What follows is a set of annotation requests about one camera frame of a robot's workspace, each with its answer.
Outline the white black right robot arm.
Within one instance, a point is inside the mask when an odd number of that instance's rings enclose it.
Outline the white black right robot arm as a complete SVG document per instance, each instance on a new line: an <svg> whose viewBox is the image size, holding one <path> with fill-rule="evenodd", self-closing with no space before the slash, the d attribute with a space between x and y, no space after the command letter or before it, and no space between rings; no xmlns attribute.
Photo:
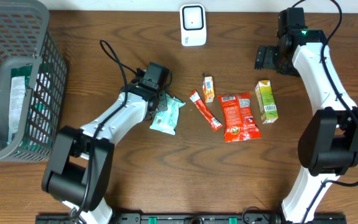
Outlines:
<svg viewBox="0 0 358 224"><path fill-rule="evenodd" d="M279 29L276 46L261 46L256 69L303 80L313 117L298 141L301 169L275 223L310 223L332 185L358 186L358 107L347 94L317 29Z"/></svg>

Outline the red snack bag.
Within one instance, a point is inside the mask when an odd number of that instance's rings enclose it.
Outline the red snack bag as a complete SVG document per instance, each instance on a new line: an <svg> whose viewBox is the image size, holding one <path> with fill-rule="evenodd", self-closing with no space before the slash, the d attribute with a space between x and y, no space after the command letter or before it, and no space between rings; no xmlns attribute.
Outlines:
<svg viewBox="0 0 358 224"><path fill-rule="evenodd" d="M247 141L261 138L250 108L250 92L219 95L223 113L225 142Z"/></svg>

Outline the light green wet wipes pack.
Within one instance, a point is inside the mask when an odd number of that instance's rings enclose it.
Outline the light green wet wipes pack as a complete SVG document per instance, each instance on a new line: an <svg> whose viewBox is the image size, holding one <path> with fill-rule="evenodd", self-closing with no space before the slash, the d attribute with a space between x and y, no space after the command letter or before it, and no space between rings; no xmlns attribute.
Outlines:
<svg viewBox="0 0 358 224"><path fill-rule="evenodd" d="M178 98L171 97L168 94L166 94L166 97L167 110L156 113L149 128L162 133L175 135L180 108L185 106L185 102L182 102Z"/></svg>

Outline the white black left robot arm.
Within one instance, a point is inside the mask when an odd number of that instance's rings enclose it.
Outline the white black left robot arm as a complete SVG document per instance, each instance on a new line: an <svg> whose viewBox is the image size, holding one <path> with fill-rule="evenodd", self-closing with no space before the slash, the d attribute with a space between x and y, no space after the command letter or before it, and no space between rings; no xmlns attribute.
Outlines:
<svg viewBox="0 0 358 224"><path fill-rule="evenodd" d="M43 191L70 208L72 223L109 223L106 203L114 146L147 114L167 107L160 91L129 84L104 113L79 129L59 130L42 179Z"/></svg>

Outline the small orange tissue pack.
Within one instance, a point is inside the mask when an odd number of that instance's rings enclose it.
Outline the small orange tissue pack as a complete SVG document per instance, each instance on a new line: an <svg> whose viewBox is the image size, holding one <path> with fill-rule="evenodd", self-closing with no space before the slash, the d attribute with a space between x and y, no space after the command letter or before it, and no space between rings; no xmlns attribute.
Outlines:
<svg viewBox="0 0 358 224"><path fill-rule="evenodd" d="M203 94L206 103L212 103L214 101L214 83L211 76L204 77L203 81Z"/></svg>

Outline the dark green packet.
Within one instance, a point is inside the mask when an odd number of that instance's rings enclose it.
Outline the dark green packet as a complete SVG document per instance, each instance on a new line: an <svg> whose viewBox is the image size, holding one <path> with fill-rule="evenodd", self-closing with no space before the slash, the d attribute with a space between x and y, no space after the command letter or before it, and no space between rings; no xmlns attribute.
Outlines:
<svg viewBox="0 0 358 224"><path fill-rule="evenodd" d="M31 64L11 69L7 145L12 143L18 132L24 97L29 85L31 72ZM41 83L35 85L35 91L40 97L32 97L31 103L34 105L35 112L30 112L29 118L34 124L40 126L42 130L37 131L31 124L28 125L26 131L32 138L38 140L38 143L29 139L23 140L23 148L28 147L30 150L36 151L41 148L40 143L45 143L48 146L52 144L51 139L48 136L52 132L52 127L46 120L52 116L52 112L46 106L47 103L51 102L51 96L47 93L47 90L51 87L52 77L53 73L51 72L40 72L37 74L37 78Z"/></svg>

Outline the small red Nescafe packet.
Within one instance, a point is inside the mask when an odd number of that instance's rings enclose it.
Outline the small red Nescafe packet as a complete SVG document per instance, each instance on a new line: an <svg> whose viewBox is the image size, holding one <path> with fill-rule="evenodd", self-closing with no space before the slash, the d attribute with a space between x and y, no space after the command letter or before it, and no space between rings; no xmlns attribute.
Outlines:
<svg viewBox="0 0 358 224"><path fill-rule="evenodd" d="M200 95L196 90L193 90L190 95L190 100L198 108L199 112L204 116L206 121L209 123L213 131L219 130L223 125L216 117L210 112L204 101L200 98Z"/></svg>

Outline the yellow green juice carton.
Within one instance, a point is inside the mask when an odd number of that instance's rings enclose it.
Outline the yellow green juice carton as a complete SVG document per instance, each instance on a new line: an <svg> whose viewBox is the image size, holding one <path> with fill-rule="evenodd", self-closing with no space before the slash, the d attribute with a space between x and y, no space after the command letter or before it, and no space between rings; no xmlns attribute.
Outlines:
<svg viewBox="0 0 358 224"><path fill-rule="evenodd" d="M270 81L258 81L255 87L255 93L259 104L262 123L274 123L278 119L278 111Z"/></svg>

